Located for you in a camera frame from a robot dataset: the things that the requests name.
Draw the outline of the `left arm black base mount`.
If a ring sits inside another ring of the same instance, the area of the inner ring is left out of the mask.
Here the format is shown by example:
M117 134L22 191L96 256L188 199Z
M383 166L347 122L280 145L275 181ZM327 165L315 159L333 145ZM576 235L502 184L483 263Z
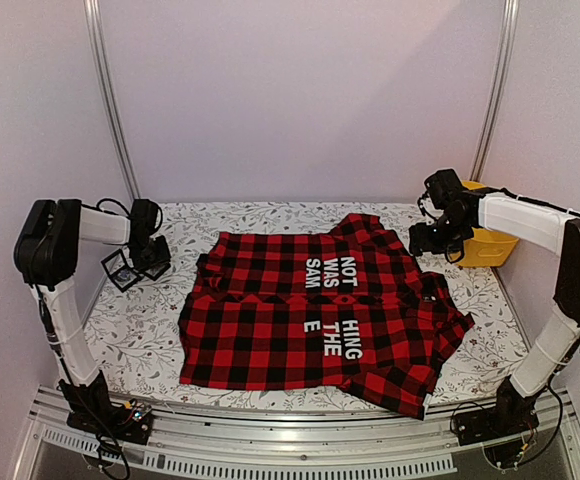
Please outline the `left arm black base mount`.
M69 427L123 442L148 444L153 414L140 413L134 406L113 404L102 374L89 385L73 385L60 380L59 388L69 404Z

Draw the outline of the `black display case with blue brooch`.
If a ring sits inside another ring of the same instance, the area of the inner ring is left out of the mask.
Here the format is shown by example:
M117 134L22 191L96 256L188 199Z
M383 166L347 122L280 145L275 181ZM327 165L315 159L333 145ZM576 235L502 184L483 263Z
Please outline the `black display case with blue brooch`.
M124 251L117 249L101 261L108 280L120 291L126 292L140 280L140 274L130 265Z

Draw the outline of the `red black plaid shirt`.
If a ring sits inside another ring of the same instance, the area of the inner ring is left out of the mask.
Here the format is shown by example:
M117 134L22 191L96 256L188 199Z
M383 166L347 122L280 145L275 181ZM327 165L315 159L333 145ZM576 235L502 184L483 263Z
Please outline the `red black plaid shirt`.
M422 419L474 324L444 276L422 270L371 214L325 233L223 232L196 267L178 322L184 385L330 386Z

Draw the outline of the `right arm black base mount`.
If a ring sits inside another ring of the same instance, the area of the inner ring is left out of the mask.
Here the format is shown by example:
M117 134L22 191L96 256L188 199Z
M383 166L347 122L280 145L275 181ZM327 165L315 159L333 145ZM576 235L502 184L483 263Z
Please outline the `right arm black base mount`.
M505 379L493 407L454 413L450 429L461 446L487 442L530 431L539 426L535 405L540 393L523 397Z

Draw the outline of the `aluminium front rail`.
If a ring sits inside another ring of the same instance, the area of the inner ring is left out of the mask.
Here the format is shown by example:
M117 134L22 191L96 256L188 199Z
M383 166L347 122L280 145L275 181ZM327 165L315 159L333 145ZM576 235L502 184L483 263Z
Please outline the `aluminium front rail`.
M15 479L580 479L580 423L565 390L536 404L534 430L461 444L455 421L490 400L433 406L422 421L380 410L282 412L157 401L152 434L122 458L71 429L38 390Z

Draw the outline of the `floral patterned table mat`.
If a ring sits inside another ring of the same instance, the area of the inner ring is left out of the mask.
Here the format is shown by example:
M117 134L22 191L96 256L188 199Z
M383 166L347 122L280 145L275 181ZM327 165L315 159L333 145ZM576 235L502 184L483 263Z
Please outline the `floral patterned table mat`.
M198 257L209 251L220 232L321 233L349 213L379 216L381 223L408 239L410 225L421 221L414 205L362 202L215 202L166 203L161 229L173 259L158 282L143 280L127 292L106 283L85 323L85 337L101 365L110 390L156 404L208 405L231 409L285 412L351 412L371 404L334 387L246 392L182 385L184 352L178 318L196 276ZM495 274L484 268L462 269L444 258L418 260L425 271L445 276L455 305L469 313L474 327L442 367L428 407L494 396L501 381L528 352L528 342Z

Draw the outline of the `yellow plastic basket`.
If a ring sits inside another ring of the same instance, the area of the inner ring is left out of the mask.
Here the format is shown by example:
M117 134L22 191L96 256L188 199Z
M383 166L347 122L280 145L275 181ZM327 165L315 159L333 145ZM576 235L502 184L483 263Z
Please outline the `yellow plastic basket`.
M517 237L509 234L474 228L473 236L464 241L464 256L458 264L464 268L500 267L518 242Z

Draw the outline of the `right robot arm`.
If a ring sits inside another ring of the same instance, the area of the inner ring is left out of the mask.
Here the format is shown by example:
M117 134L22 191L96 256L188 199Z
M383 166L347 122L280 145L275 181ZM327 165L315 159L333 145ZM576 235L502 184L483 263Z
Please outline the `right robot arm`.
M410 252L444 256L456 262L467 255L476 230L502 233L520 241L523 255L506 268L509 278L526 275L525 299L545 294L532 344L503 380L487 427L507 436L526 411L570 363L580 347L580 211L514 193L504 187L468 188L452 169L432 173L423 183L426 221L409 230Z

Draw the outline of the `left aluminium frame post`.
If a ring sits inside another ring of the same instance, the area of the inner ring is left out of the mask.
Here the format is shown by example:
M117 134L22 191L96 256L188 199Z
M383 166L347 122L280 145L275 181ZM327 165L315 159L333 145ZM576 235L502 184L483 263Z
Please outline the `left aluminium frame post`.
M105 115L111 133L113 148L115 150L122 179L129 197L132 200L139 199L141 197L139 183L124 135L106 51L100 2L97 0L84 0L83 5L96 78L99 84Z

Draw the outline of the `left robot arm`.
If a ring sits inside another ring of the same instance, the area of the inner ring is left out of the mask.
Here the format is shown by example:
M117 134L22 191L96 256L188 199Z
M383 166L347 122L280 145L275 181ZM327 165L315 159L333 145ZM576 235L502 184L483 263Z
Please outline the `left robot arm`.
M37 200L15 243L13 258L36 298L39 316L61 372L61 389L74 412L98 434L118 426L106 380L87 345L76 305L74 279L82 242L114 247L101 265L121 292L144 279L155 281L170 267L171 254L160 234L161 207L138 199L115 213L78 199Z

